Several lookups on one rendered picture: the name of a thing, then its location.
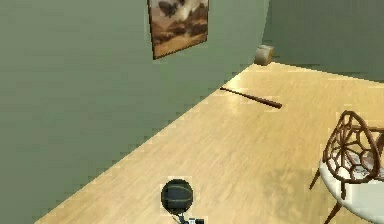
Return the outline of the dark brown baseball bat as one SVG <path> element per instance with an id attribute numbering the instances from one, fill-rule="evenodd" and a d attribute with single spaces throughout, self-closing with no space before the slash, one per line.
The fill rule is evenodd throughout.
<path id="1" fill-rule="evenodd" d="M 278 102 L 274 102 L 274 101 L 267 100 L 267 99 L 264 99 L 264 98 L 256 97 L 256 96 L 245 94 L 245 93 L 241 93 L 241 92 L 238 92 L 238 91 L 235 91 L 235 90 L 232 90 L 232 89 L 228 89 L 228 88 L 225 88 L 225 87 L 220 87 L 219 89 L 223 90 L 223 91 L 227 91 L 227 92 L 233 93 L 233 94 L 236 94 L 236 95 L 240 95 L 240 96 L 245 97 L 247 99 L 254 100 L 254 101 L 259 102 L 261 104 L 268 105 L 270 107 L 274 107 L 274 108 L 277 108 L 277 109 L 281 109 L 282 106 L 283 106 L 281 103 L 278 103 Z"/>

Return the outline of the brown lattice chair white seat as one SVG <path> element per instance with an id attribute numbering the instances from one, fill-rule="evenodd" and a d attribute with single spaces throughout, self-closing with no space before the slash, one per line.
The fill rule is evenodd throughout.
<path id="1" fill-rule="evenodd" d="M 313 177 L 335 198 L 324 224 L 345 208 L 371 224 L 384 224 L 384 128 L 370 127 L 345 110 L 327 140 Z"/>

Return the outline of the beige cylinder stool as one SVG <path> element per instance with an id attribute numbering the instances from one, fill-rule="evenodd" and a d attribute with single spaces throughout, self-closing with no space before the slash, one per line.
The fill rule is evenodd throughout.
<path id="1" fill-rule="evenodd" d="M 274 48 L 272 46 L 260 45 L 256 49 L 254 63 L 261 66 L 267 66 L 271 63 Z"/>

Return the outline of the framed brown landscape picture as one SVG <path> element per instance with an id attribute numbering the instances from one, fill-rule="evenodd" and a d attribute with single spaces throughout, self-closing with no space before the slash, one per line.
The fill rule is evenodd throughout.
<path id="1" fill-rule="evenodd" d="M 209 0 L 147 0 L 154 60 L 208 39 Z"/>

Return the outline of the black and yellow basketball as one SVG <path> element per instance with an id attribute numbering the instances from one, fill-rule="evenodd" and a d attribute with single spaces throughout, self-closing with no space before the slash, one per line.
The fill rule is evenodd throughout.
<path id="1" fill-rule="evenodd" d="M 191 207 L 192 203 L 193 189 L 186 180 L 172 179 L 161 190 L 161 204 L 170 214 L 182 214 Z"/>

